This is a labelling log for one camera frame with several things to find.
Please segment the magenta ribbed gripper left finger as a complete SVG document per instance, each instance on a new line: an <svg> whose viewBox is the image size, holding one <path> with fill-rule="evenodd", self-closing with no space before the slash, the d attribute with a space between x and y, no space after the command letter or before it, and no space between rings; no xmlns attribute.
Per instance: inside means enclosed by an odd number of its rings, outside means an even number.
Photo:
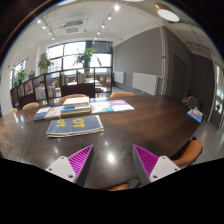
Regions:
<svg viewBox="0 0 224 224"><path fill-rule="evenodd" d="M83 187L93 155L93 146L89 145L68 157L60 156L47 168L47 171Z"/></svg>

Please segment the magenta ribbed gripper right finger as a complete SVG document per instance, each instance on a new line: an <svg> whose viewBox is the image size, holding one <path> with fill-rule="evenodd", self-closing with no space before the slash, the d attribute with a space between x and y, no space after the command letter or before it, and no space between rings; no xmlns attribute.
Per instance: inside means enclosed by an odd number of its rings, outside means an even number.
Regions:
<svg viewBox="0 0 224 224"><path fill-rule="evenodd" d="M142 186L180 170L167 156L158 157L138 145L133 145L133 158Z"/></svg>

